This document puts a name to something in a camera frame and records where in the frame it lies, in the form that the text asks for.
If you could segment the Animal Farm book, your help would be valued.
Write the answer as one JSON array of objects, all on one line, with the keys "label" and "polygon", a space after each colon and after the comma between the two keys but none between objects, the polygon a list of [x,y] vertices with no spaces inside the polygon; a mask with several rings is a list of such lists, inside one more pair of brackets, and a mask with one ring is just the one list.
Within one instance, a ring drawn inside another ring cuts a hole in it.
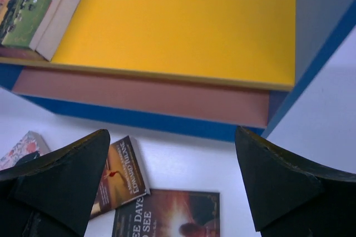
[{"label": "Animal Farm book", "polygon": [[30,48],[52,0],[1,0],[1,46]]}]

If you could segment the Jane Eyre book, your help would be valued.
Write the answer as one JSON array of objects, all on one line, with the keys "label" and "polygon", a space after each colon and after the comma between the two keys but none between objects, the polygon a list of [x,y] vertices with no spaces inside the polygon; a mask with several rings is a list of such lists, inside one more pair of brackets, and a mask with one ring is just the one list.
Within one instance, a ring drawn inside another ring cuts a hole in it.
[{"label": "Jane Eyre book", "polygon": [[80,1],[52,0],[30,48],[1,46],[1,57],[51,61]]}]

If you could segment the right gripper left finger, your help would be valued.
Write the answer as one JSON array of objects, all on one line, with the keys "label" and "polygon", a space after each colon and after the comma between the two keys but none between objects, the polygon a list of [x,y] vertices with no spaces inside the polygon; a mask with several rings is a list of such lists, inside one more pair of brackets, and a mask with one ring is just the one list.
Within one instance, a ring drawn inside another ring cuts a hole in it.
[{"label": "right gripper left finger", "polygon": [[97,130],[1,171],[1,236],[84,236],[110,134]]}]

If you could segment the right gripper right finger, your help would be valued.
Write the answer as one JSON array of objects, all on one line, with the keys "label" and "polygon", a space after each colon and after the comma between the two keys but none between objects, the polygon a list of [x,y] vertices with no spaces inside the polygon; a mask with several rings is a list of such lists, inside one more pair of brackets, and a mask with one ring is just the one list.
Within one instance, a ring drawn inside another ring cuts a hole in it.
[{"label": "right gripper right finger", "polygon": [[238,127],[235,147],[255,230],[262,236],[355,236],[355,174]]}]

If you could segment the brown Edward Tulane book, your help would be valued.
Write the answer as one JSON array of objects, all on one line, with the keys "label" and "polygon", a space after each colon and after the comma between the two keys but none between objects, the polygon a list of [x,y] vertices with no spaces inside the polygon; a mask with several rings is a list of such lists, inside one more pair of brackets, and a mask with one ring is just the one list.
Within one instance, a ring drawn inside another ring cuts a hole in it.
[{"label": "brown Edward Tulane book", "polygon": [[149,194],[149,181],[140,150],[126,136],[109,146],[90,218]]}]

